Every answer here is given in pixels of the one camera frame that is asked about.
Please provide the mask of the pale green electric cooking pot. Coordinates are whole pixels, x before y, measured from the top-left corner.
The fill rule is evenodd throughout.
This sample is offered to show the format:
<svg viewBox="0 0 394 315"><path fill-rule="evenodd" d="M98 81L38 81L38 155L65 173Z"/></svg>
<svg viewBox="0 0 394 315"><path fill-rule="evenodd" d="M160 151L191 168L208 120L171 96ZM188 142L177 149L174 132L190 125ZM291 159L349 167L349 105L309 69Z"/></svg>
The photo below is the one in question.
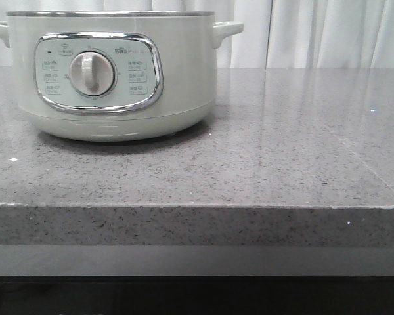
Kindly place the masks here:
<svg viewBox="0 0 394 315"><path fill-rule="evenodd" d="M216 97L216 50L241 33L211 11L17 10L0 21L20 109L40 130L115 142L176 133Z"/></svg>

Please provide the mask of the white pleated curtain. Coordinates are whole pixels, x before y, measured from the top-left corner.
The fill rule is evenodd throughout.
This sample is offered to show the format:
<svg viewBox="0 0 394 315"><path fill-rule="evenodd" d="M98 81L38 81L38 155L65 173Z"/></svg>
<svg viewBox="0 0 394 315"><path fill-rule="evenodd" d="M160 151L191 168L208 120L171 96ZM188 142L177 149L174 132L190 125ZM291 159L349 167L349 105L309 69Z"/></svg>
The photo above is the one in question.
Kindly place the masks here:
<svg viewBox="0 0 394 315"><path fill-rule="evenodd" d="M220 68L394 68L394 1L0 1L9 11L213 11L244 31Z"/></svg>

